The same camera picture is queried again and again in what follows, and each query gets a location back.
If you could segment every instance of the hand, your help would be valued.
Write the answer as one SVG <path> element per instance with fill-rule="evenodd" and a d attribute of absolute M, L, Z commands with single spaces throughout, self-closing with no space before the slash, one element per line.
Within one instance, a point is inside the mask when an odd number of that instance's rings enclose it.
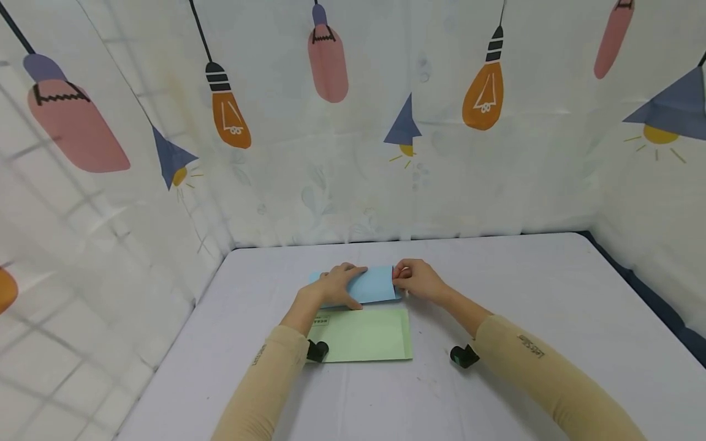
<path fill-rule="evenodd" d="M 357 267 L 352 263 L 344 262 L 333 267 L 330 272 L 321 273 L 316 282 L 302 288 L 299 294 L 315 296 L 321 303 L 329 305 L 346 305 L 354 310 L 363 309 L 363 306 L 348 294 L 347 286 L 351 279 L 367 270 L 367 267 Z"/>
<path fill-rule="evenodd" d="M 431 265 L 422 259 L 402 259 L 393 269 L 393 285 L 437 304 L 450 291 Z"/>

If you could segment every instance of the black binder clip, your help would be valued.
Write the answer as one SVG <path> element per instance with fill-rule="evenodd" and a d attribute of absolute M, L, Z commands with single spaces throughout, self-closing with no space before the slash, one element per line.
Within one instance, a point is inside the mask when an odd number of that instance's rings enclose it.
<path fill-rule="evenodd" d="M 326 342 L 314 343 L 309 340 L 309 350 L 306 352 L 306 359 L 321 363 L 323 358 L 328 354 L 328 345 Z"/>
<path fill-rule="evenodd" d="M 452 362 L 458 364 L 464 369 L 470 368 L 473 363 L 481 359 L 478 357 L 478 354 L 473 351 L 471 345 L 469 344 L 466 345 L 466 349 L 463 349 L 461 346 L 454 346 L 453 349 L 451 349 L 449 356 L 451 357 Z"/>

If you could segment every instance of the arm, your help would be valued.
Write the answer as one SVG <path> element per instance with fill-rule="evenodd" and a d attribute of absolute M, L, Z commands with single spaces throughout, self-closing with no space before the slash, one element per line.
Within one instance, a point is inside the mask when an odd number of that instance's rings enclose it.
<path fill-rule="evenodd" d="M 572 441 L 644 441 L 630 416 L 569 360 L 536 336 L 446 285 L 423 260 L 393 270 L 395 286 L 446 309 L 475 338 L 481 360 L 523 389 Z"/>
<path fill-rule="evenodd" d="M 306 362 L 306 335 L 323 303 L 361 309 L 346 292 L 350 279 L 365 267 L 344 263 L 305 286 L 279 326 L 258 351 L 221 415 L 211 441 L 267 441 L 272 439 L 294 380 Z"/>

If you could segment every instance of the table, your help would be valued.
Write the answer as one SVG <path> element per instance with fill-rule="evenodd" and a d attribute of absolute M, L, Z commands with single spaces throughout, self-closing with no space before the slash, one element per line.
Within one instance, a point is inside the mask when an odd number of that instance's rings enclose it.
<path fill-rule="evenodd" d="M 423 258 L 464 295 L 544 339 L 596 380 L 650 440 L 702 440 L 706 371 L 582 236 L 542 234 L 254 248 L 230 253 L 118 441 L 209 440 L 269 331 L 313 271 Z M 276 440 L 565 440 L 482 361 L 443 310 L 408 308 L 411 361 L 307 365 Z"/>

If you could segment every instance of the printed fabric wall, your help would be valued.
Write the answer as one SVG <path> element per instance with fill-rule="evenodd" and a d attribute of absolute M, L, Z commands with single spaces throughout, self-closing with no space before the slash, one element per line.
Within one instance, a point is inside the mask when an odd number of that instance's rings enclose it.
<path fill-rule="evenodd" d="M 109 440 L 244 246 L 590 229 L 706 334 L 706 11 L 1 0 L 0 440 Z"/>

